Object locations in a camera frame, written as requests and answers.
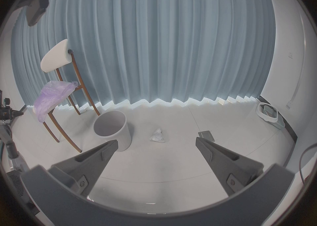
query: chair backrest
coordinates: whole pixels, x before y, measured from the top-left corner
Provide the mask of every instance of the chair backrest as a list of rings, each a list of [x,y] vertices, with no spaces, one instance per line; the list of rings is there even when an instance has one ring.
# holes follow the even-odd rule
[[[68,53],[68,40],[64,39],[46,53],[41,61],[41,69],[47,73],[71,62],[72,57]]]

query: white tile floor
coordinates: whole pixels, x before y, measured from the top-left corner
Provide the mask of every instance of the white tile floor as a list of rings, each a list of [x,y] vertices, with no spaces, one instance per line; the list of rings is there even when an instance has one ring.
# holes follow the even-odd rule
[[[172,213],[203,207],[227,197],[216,176],[195,146],[199,131],[210,130],[215,142],[264,164],[283,165],[294,142],[286,130],[278,130],[256,115],[257,99],[229,99],[186,103],[109,103],[102,113],[120,109],[128,119],[130,147],[114,153],[89,197],[100,204],[141,213]],[[57,121],[83,151],[104,141],[93,133],[96,113],[73,108],[54,110]],[[57,143],[37,121],[32,109],[14,123],[13,137],[30,167],[52,164],[77,155],[77,151],[47,118],[60,139]],[[150,142],[161,128],[165,143]]]

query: curtain fold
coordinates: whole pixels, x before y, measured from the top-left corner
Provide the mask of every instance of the curtain fold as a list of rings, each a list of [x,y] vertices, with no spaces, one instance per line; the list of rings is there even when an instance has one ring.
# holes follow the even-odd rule
[[[227,99],[260,95],[272,63],[272,0],[49,0],[37,25],[23,8],[13,28],[11,60],[19,92],[33,105],[57,80],[44,55],[63,39],[95,103],[160,98]],[[60,68],[77,80],[72,65]],[[72,94],[79,106],[87,100]]]

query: chair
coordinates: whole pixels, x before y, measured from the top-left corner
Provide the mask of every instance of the chair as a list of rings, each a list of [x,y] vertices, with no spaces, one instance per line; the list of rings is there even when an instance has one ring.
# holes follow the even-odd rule
[[[78,87],[75,89],[75,91],[79,90],[79,89],[83,89],[84,93],[86,94],[89,102],[91,103],[91,105],[93,106],[93,109],[95,110],[95,112],[97,113],[97,115],[99,116],[100,113],[96,108],[96,105],[94,104],[93,100],[91,99],[87,88],[84,84],[84,81],[81,78],[81,75],[79,73],[75,58],[74,58],[74,54],[73,51],[71,49],[68,48],[68,40],[65,39],[61,42],[59,42],[57,45],[55,45],[52,49],[49,50],[49,52],[43,57],[42,61],[41,61],[41,69],[47,73],[53,70],[56,70],[58,79],[60,81],[63,81],[62,77],[61,77],[61,73],[59,71],[59,67],[62,67],[63,65],[72,63],[75,69],[75,73],[76,76],[78,78],[78,81],[80,82],[80,84],[78,85]],[[70,95],[68,96],[68,99],[70,101],[70,103],[72,104],[72,106],[75,108],[76,112],[78,115],[80,115],[79,110],[77,109],[76,105],[74,104],[73,99],[70,97]],[[48,116],[50,117],[50,119],[52,120],[52,122],[54,123],[54,125],[56,126],[56,128],[61,132],[61,134],[65,137],[65,139],[78,151],[78,152],[82,152],[82,150],[71,140],[71,138],[65,133],[65,131],[62,129],[62,127],[59,125],[59,123],[57,122],[57,120],[55,119],[55,117],[53,116],[53,111],[55,109],[57,105],[54,105],[51,108],[51,111],[48,113]],[[45,128],[47,129],[47,131],[50,133],[50,135],[57,141],[59,142],[59,140],[56,138],[56,136],[53,134],[53,132],[50,130],[50,128],[47,126],[47,124],[45,122],[43,122],[43,125],[45,126]]]

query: black vent grille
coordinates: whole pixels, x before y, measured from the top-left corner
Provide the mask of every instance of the black vent grille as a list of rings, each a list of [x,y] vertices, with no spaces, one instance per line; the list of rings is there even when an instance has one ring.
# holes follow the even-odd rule
[[[14,175],[12,174],[10,176],[12,182],[13,182],[13,185],[14,185],[14,188],[16,189],[16,191],[18,192],[18,194],[20,196],[23,196],[23,193],[24,193],[24,189],[23,189],[23,185],[21,183],[21,180],[20,180],[20,177],[17,176],[17,175]]]

